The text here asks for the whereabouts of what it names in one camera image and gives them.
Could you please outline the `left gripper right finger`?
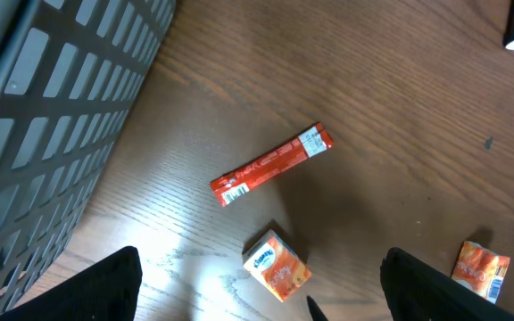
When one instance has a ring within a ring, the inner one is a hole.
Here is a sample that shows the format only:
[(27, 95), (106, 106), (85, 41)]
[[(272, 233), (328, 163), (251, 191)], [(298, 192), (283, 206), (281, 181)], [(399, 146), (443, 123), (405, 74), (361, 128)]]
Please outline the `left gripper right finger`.
[(397, 247), (382, 261), (380, 282), (395, 321), (514, 321), (510, 312)]

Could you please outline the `red sachet packet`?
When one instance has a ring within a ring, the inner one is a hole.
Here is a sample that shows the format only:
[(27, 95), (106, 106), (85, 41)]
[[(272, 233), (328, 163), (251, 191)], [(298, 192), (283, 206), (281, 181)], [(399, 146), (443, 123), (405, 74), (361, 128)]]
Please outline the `red sachet packet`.
[(222, 207), (296, 165), (327, 151), (334, 141), (317, 122), (302, 133), (209, 183)]

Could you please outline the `orange small box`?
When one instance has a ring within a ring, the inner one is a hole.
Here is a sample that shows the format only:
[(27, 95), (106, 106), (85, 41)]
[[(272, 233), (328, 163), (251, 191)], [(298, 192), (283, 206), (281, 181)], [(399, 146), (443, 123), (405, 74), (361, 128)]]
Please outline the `orange small box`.
[(272, 229), (243, 254), (243, 267), (281, 302), (311, 278), (307, 265)]

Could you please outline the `orange white box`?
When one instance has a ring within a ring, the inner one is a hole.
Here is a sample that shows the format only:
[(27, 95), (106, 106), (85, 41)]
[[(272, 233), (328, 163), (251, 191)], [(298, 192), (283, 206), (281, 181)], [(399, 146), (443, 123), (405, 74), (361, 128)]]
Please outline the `orange white box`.
[(509, 264), (510, 257), (496, 254), (478, 243), (465, 241), (451, 279), (495, 304)]

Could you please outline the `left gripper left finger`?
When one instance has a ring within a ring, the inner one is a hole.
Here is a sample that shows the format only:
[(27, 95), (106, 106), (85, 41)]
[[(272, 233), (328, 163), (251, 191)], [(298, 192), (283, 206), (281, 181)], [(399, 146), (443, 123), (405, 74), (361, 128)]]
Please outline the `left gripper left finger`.
[(126, 246), (0, 321), (132, 321), (142, 275), (137, 248)]

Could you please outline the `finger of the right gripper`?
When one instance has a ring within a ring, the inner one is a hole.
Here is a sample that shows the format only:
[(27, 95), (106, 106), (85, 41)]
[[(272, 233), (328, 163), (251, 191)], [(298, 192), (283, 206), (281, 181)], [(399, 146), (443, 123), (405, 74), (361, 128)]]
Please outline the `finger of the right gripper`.
[(327, 321), (327, 317), (322, 312), (321, 308), (316, 303), (316, 301), (310, 295), (308, 295), (306, 297), (306, 300), (307, 300), (308, 309), (311, 314), (311, 319), (313, 321)]

